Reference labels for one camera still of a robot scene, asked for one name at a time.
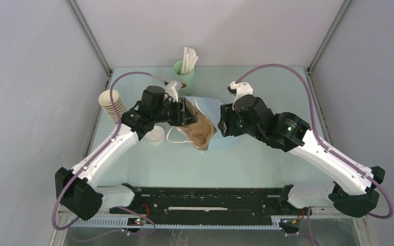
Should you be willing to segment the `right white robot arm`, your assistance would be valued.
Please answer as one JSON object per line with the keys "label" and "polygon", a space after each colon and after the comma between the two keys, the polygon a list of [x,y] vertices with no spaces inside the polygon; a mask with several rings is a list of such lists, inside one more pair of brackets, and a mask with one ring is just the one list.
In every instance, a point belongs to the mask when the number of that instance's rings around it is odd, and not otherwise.
{"label": "right white robot arm", "polygon": [[381,167],[365,167],[338,150],[324,148],[325,141],[315,136],[311,126],[290,112],[274,114],[263,100],[245,95],[234,103],[220,106],[218,128],[224,137],[247,134],[267,146],[304,159],[328,175],[333,182],[322,187],[286,185],[278,200],[284,214],[306,207],[334,207],[339,212],[360,218],[374,210],[380,198],[376,187],[385,175]]}

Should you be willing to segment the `light blue paper bag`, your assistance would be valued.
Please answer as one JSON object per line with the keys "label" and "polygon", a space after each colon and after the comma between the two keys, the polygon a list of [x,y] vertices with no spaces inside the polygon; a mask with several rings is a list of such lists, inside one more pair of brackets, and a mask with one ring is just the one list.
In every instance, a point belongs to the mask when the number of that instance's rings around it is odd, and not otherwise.
{"label": "light blue paper bag", "polygon": [[[209,143],[208,150],[230,149],[237,145],[237,143],[241,140],[240,137],[232,137],[232,136],[223,137],[218,128],[218,123],[221,117],[220,106],[222,105],[222,102],[220,100],[215,98],[195,97],[195,96],[186,96],[185,98],[186,100],[192,102],[194,106],[197,106],[215,126],[216,133]],[[171,127],[166,134],[166,139],[172,144],[189,143],[194,148],[196,148],[193,145],[193,143],[187,138],[187,136],[185,136],[185,134],[179,129],[179,127]]]}

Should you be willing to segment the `brown pulp cup carrier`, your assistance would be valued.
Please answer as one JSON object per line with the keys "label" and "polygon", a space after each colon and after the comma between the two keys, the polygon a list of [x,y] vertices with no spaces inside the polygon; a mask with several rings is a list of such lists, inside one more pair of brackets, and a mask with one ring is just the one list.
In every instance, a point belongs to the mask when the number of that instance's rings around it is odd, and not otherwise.
{"label": "brown pulp cup carrier", "polygon": [[209,118],[189,100],[186,100],[188,109],[197,117],[197,122],[179,129],[187,136],[193,145],[201,150],[206,151],[209,148],[209,143],[216,133],[214,124]]}

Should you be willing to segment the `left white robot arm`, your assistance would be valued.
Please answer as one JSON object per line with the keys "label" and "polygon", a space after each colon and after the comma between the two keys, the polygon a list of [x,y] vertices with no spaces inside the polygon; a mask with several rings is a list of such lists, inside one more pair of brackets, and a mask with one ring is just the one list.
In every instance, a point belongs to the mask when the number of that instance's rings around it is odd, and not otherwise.
{"label": "left white robot arm", "polygon": [[128,213],[138,212],[142,200],[135,196],[135,190],[125,185],[101,188],[102,176],[155,124],[184,127],[196,123],[198,118],[189,105],[174,89],[148,86],[141,100],[122,115],[121,122],[100,146],[73,168],[62,167],[55,173],[59,203],[82,220],[92,218],[103,208],[122,206]]}

